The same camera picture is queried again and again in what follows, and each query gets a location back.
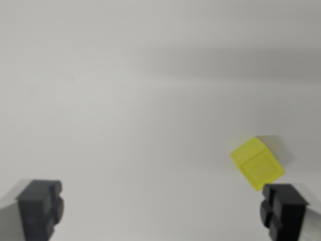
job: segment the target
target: white table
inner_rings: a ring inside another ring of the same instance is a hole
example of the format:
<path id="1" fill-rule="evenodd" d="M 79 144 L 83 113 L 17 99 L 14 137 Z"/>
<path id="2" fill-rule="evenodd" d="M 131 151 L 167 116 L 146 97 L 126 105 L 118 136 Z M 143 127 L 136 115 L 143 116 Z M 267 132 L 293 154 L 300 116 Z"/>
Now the white table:
<path id="1" fill-rule="evenodd" d="M 229 152 L 321 196 L 320 7 L 0 0 L 0 194 L 62 180 L 53 241 L 268 241 Z"/>

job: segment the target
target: yellow block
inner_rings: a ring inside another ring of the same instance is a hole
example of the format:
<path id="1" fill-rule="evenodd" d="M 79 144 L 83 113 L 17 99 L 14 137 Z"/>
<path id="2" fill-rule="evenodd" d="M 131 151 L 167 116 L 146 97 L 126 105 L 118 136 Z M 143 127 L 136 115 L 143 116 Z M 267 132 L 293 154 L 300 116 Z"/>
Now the yellow block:
<path id="1" fill-rule="evenodd" d="M 257 137 L 232 151 L 231 158 L 256 191 L 285 173 L 271 151 Z"/>

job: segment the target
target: cube face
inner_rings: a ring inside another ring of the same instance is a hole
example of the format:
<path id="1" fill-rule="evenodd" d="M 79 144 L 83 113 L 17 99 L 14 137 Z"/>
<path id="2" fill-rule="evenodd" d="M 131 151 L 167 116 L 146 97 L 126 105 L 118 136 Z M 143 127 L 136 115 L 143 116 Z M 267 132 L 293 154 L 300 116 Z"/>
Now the cube face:
<path id="1" fill-rule="evenodd" d="M 257 137 L 234 150 L 231 158 L 257 191 L 284 174 L 277 159 Z"/>

